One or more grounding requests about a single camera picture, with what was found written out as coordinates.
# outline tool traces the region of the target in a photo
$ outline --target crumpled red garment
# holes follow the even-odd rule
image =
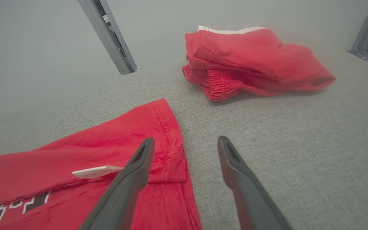
[[[319,90],[336,80],[309,48],[282,44],[269,29],[235,35],[201,30],[185,38],[184,76],[212,101],[241,90],[259,96]]]
[[[147,137],[155,140],[149,183],[132,230],[201,230],[180,127],[164,99],[36,150],[0,156],[0,230],[77,230],[117,173],[72,172],[125,166]]]

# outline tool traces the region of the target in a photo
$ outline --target folded red shirt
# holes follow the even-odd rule
[[[268,29],[244,34],[200,30],[185,38],[189,64],[182,68],[184,76],[213,101],[240,90],[274,96],[288,90],[318,90],[335,81],[309,48],[282,44]]]
[[[200,230],[181,131],[164,99],[39,149],[0,156],[0,230],[78,229],[117,173],[81,179],[72,172],[125,166],[147,137],[155,152],[131,229]]]

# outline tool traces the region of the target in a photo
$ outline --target gray tabletop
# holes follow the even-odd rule
[[[0,155],[33,150],[165,98],[180,124],[204,229],[239,229],[217,137],[228,136],[296,230],[368,229],[368,63],[307,43],[336,82],[271,98],[209,101],[178,60],[0,122]]]

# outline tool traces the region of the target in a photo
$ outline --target gray wall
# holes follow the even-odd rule
[[[118,75],[77,0],[0,0],[0,118]]]
[[[348,50],[368,0],[107,0],[138,67],[185,57],[184,33],[263,26]]]

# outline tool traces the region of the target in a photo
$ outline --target white tag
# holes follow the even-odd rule
[[[84,179],[91,179],[99,176],[104,176],[110,173],[118,172],[122,170],[123,167],[117,167],[112,165],[100,166],[90,169],[83,169],[72,172],[73,175],[84,178]]]

